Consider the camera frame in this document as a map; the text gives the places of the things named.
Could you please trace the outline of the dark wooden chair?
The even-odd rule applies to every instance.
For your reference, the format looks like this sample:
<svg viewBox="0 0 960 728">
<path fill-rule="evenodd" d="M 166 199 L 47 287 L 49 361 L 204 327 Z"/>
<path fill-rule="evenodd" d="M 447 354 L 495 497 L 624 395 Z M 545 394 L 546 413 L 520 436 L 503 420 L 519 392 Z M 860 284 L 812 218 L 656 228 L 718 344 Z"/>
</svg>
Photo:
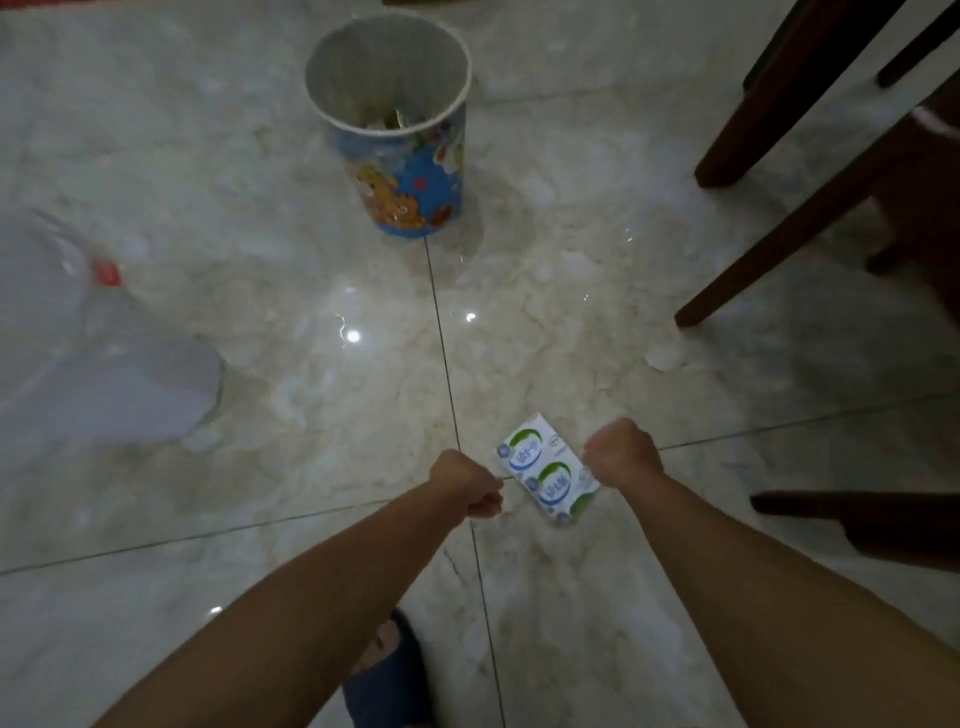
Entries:
<svg viewBox="0 0 960 728">
<path fill-rule="evenodd" d="M 894 241 L 867 271 L 916 264 L 960 329 L 960 68 L 692 297 L 675 324 L 699 325 L 869 199 Z"/>
</svg>

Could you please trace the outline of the blue cartoon print trash bin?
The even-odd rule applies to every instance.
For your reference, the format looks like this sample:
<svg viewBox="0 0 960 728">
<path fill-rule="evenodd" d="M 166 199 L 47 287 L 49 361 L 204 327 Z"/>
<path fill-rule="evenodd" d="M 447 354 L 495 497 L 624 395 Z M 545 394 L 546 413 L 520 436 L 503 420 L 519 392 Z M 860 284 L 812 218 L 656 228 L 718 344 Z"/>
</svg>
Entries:
<svg viewBox="0 0 960 728">
<path fill-rule="evenodd" d="M 411 9 L 351 18 L 314 46 L 303 73 L 306 96 L 383 233 L 427 237 L 461 213 L 473 78 L 460 35 Z M 364 110 L 381 105 L 424 120 L 401 131 L 360 127 Z"/>
</svg>

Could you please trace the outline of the person's left forearm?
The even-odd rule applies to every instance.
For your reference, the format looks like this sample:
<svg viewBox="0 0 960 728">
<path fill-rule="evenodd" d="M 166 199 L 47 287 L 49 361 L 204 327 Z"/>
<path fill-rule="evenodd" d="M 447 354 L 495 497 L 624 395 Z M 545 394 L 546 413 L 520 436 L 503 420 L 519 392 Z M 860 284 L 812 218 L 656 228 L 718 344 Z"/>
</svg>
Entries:
<svg viewBox="0 0 960 728">
<path fill-rule="evenodd" d="M 306 728 L 450 531 L 462 492 L 429 481 L 234 600 L 92 728 Z"/>
</svg>

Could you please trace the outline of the person's left hand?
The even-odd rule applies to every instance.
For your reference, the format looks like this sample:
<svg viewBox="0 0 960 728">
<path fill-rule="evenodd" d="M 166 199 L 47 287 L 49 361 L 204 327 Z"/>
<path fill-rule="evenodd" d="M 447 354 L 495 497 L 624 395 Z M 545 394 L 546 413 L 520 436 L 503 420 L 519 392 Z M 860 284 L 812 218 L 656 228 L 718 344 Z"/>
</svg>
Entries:
<svg viewBox="0 0 960 728">
<path fill-rule="evenodd" d="M 489 469 L 454 449 L 446 449 L 430 467 L 426 488 L 431 497 L 459 521 L 466 517 L 471 494 L 484 493 L 504 486 L 504 481 Z"/>
</svg>

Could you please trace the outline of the thin dark wooden furniture leg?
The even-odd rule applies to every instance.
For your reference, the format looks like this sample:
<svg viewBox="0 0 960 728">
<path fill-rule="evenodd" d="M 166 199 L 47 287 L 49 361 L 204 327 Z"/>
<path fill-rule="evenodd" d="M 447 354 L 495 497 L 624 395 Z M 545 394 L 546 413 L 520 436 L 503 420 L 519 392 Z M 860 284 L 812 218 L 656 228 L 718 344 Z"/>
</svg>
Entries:
<svg viewBox="0 0 960 728">
<path fill-rule="evenodd" d="M 894 86 L 929 54 L 958 32 L 960 32 L 960 0 L 953 0 L 879 70 L 874 79 L 877 87 L 886 90 Z"/>
</svg>

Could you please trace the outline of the white green milk carton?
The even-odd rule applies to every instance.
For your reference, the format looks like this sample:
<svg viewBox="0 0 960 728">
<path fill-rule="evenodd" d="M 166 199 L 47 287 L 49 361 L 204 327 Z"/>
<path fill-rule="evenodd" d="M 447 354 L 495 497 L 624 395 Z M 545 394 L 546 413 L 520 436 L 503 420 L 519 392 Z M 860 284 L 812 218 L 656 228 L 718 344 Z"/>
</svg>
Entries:
<svg viewBox="0 0 960 728">
<path fill-rule="evenodd" d="M 540 412 L 525 419 L 495 448 L 509 478 L 552 523 L 573 525 L 601 485 L 571 446 Z"/>
</svg>

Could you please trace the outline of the person's foot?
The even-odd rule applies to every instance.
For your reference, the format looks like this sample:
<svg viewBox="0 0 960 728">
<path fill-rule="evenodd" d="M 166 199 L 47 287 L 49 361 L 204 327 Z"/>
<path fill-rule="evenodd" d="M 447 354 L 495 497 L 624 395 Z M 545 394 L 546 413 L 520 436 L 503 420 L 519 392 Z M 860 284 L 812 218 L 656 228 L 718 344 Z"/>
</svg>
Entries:
<svg viewBox="0 0 960 728">
<path fill-rule="evenodd" d="M 364 673 L 389 658 L 402 642 L 402 631 L 392 614 L 380 623 L 370 643 L 356 662 L 353 674 Z"/>
</svg>

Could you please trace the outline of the person's right hand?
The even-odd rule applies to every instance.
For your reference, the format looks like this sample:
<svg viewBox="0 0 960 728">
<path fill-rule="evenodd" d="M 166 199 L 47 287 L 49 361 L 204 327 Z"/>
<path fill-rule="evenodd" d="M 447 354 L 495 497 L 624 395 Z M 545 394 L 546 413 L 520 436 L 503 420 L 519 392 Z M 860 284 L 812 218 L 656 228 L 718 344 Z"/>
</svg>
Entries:
<svg viewBox="0 0 960 728">
<path fill-rule="evenodd" d="M 666 474 L 651 436 L 631 418 L 617 418 L 585 442 L 582 463 L 602 485 L 626 494 Z"/>
</svg>

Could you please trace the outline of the person's right forearm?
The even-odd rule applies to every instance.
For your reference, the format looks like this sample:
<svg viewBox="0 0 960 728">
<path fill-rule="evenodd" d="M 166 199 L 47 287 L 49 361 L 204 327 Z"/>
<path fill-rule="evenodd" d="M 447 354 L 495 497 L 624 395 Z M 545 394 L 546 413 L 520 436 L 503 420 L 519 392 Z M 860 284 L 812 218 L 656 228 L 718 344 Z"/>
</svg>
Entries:
<svg viewBox="0 0 960 728">
<path fill-rule="evenodd" d="M 630 504 L 749 728 L 960 728 L 960 654 L 902 611 L 652 467 Z"/>
</svg>

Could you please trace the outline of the dark blue slipper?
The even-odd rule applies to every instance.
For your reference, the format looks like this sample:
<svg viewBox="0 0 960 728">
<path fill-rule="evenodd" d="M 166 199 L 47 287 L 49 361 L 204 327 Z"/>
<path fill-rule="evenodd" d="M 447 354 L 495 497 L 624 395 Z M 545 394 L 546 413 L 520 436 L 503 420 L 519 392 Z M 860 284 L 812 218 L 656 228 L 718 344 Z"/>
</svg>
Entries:
<svg viewBox="0 0 960 728">
<path fill-rule="evenodd" d="M 402 634 L 397 650 L 342 683 L 353 728 L 438 728 L 420 642 L 406 614 L 393 609 L 391 615 Z"/>
</svg>

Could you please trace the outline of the scraps of trash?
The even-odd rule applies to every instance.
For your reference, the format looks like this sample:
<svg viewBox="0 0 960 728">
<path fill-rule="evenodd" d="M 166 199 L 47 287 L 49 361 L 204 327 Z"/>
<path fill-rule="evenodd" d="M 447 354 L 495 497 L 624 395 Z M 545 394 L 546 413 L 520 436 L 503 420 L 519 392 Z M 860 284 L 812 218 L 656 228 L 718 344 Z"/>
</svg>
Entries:
<svg viewBox="0 0 960 728">
<path fill-rule="evenodd" d="M 381 104 L 364 109 L 360 127 L 372 132 L 400 132 L 416 127 L 424 120 L 422 114 L 409 108 Z"/>
</svg>

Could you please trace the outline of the thick dark wooden furniture leg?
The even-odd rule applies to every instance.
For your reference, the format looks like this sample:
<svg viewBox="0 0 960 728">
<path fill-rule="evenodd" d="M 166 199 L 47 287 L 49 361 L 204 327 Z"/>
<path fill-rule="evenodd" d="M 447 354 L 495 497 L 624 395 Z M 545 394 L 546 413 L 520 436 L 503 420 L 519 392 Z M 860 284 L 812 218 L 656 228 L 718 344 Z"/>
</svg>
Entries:
<svg viewBox="0 0 960 728">
<path fill-rule="evenodd" d="M 906 0 L 801 0 L 741 103 L 694 170 L 700 188 L 738 183 L 811 110 Z"/>
</svg>

